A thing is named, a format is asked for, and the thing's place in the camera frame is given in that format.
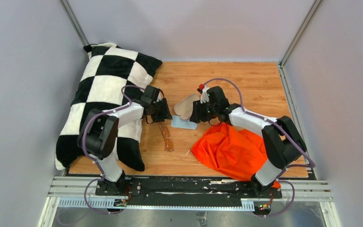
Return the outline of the light blue cleaning cloth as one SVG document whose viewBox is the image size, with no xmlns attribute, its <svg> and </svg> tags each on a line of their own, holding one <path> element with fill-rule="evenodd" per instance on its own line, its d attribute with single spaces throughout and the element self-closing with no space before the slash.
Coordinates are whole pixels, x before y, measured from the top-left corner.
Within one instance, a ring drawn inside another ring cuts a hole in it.
<svg viewBox="0 0 363 227">
<path fill-rule="evenodd" d="M 198 128 L 198 124 L 194 122 L 190 122 L 189 120 L 183 120 L 180 116 L 173 115 L 171 126 L 173 128 L 179 129 L 188 129 L 188 130 L 196 130 Z"/>
</svg>

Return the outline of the aluminium frame rail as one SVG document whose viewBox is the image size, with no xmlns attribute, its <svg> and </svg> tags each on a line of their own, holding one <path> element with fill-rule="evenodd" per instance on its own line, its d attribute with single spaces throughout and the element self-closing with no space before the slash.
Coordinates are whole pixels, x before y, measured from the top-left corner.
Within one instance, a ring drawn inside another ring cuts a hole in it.
<svg viewBox="0 0 363 227">
<path fill-rule="evenodd" d="M 283 180 L 254 196 L 225 177 L 128 176 L 126 195 L 102 189 L 96 176 L 56 176 L 40 227 L 340 227 L 329 185 Z"/>
</svg>

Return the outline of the black white checkered pillow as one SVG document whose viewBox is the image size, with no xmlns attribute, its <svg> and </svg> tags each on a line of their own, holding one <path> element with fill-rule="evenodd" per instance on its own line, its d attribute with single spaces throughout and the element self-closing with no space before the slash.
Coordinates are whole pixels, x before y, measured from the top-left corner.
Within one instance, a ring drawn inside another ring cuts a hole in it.
<svg viewBox="0 0 363 227">
<path fill-rule="evenodd" d="M 70 105 L 55 154 L 55 167 L 64 170 L 84 155 L 77 140 L 92 109 L 110 110 L 139 100 L 151 84 L 161 60 L 143 53 L 122 49 L 114 43 L 84 46 L 89 61 Z"/>
</svg>

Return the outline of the orange cloth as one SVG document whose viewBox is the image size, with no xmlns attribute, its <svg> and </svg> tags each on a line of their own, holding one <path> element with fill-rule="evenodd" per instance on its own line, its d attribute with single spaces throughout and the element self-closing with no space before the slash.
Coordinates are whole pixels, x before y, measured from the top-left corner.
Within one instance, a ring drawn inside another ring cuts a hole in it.
<svg viewBox="0 0 363 227">
<path fill-rule="evenodd" d="M 203 165 L 238 181 L 250 181 L 267 160 L 262 137 L 226 123 L 205 131 L 190 152 Z"/>
</svg>

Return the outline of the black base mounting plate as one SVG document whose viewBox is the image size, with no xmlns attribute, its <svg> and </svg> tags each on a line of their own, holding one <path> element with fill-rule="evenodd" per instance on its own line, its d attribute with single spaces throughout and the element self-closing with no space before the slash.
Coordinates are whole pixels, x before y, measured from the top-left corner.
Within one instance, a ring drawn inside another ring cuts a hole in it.
<svg viewBox="0 0 363 227">
<path fill-rule="evenodd" d="M 242 199 L 259 199 L 269 202 L 281 199 L 282 193 L 270 188 L 256 195 L 250 182 L 222 177 L 182 176 L 127 176 L 124 192 L 118 195 L 97 185 L 97 196 L 123 196 L 131 199 L 129 205 L 162 207 L 242 207 Z"/>
</svg>

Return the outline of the orange transparent sunglasses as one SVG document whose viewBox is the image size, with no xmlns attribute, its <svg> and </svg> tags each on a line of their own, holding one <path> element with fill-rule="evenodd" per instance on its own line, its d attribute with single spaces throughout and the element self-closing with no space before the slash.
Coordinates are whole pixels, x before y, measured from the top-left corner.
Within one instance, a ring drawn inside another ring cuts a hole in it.
<svg viewBox="0 0 363 227">
<path fill-rule="evenodd" d="M 169 129 L 164 124 L 160 124 L 160 129 L 161 129 L 162 137 L 163 137 L 164 143 L 165 143 L 165 150 L 168 152 L 173 152 L 174 144 L 173 144 Z"/>
</svg>

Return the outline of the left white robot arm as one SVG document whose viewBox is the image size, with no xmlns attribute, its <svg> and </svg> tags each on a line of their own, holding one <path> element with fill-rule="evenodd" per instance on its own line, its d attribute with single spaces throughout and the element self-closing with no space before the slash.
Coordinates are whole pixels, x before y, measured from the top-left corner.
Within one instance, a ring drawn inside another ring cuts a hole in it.
<svg viewBox="0 0 363 227">
<path fill-rule="evenodd" d="M 152 122 L 172 119 L 163 91 L 150 85 L 143 89 L 141 98 L 128 98 L 125 105 L 103 111 L 92 109 L 80 129 L 78 147 L 99 168 L 98 185 L 114 195 L 121 195 L 126 189 L 125 173 L 113 157 L 118 129 L 148 116 Z"/>
</svg>

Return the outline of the pink glasses case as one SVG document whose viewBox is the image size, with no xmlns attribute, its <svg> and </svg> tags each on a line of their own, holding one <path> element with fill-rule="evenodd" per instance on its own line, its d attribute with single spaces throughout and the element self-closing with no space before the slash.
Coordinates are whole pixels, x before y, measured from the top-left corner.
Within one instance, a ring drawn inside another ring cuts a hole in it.
<svg viewBox="0 0 363 227">
<path fill-rule="evenodd" d="M 193 102 L 199 101 L 200 98 L 198 94 L 191 94 L 178 102 L 174 106 L 174 112 L 182 120 L 187 120 L 191 117 L 193 112 Z"/>
</svg>

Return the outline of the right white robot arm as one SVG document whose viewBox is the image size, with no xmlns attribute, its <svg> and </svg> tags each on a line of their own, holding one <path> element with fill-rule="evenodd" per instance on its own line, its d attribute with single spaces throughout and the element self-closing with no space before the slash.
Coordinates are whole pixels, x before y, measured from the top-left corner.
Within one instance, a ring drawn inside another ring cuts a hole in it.
<svg viewBox="0 0 363 227">
<path fill-rule="evenodd" d="M 230 104 L 219 86 L 201 84 L 197 90 L 201 98 L 192 104 L 191 122 L 217 118 L 221 123 L 244 128 L 263 139 L 267 159 L 251 177 L 251 191 L 256 197 L 269 193 L 292 162 L 301 156 L 309 158 L 305 142 L 290 117 L 268 117 L 249 111 L 241 104 Z"/>
</svg>

